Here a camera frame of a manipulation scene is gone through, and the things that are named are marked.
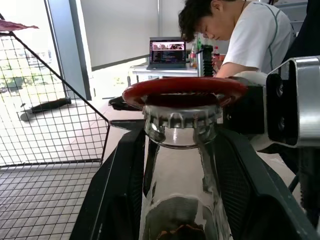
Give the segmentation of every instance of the man's arm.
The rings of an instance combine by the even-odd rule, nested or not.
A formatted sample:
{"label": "man's arm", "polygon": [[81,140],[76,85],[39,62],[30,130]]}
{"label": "man's arm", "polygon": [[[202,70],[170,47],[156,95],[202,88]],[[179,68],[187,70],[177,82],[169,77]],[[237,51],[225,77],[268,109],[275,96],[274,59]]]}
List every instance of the man's arm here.
{"label": "man's arm", "polygon": [[233,62],[227,62],[223,64],[216,74],[217,78],[227,78],[234,76],[238,73],[244,72],[244,71],[257,71],[258,68],[256,67],[250,67],[250,66],[243,66],[240,64],[236,64]]}

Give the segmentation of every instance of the young man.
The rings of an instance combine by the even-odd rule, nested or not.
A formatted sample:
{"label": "young man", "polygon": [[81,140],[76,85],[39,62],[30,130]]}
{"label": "young man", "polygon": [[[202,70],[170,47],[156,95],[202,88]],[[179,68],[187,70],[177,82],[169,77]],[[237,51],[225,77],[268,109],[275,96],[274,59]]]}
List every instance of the young man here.
{"label": "young man", "polygon": [[244,71],[271,72],[282,63],[295,38],[289,18],[275,6],[259,1],[186,0],[179,27],[187,42],[193,41],[196,33],[230,40],[218,78]]}

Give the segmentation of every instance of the man's curly black hair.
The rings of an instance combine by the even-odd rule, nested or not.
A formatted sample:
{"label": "man's curly black hair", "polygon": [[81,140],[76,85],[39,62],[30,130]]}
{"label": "man's curly black hair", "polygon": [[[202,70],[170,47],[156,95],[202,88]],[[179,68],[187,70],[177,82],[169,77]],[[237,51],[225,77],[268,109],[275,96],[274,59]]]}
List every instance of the man's curly black hair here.
{"label": "man's curly black hair", "polygon": [[182,38],[190,43],[195,39],[196,26],[199,20],[211,16],[212,0],[186,0],[184,9],[179,13],[179,28]]}

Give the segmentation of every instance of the laptop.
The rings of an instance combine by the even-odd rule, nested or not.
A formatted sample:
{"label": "laptop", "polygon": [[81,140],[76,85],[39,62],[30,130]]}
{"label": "laptop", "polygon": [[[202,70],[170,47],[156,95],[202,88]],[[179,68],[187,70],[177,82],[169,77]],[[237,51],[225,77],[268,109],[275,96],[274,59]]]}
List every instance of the laptop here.
{"label": "laptop", "polygon": [[186,42],[181,37],[151,37],[147,70],[187,68]]}

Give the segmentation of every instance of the glass bottle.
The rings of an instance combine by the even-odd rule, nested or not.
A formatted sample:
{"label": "glass bottle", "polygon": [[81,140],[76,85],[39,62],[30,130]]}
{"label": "glass bottle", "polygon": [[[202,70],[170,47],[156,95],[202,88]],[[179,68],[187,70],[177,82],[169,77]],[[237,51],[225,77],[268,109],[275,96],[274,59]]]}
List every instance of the glass bottle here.
{"label": "glass bottle", "polygon": [[142,203],[139,239],[232,239],[217,190],[212,147],[208,147],[221,117],[219,105],[146,104],[143,113],[145,132],[157,147]]}

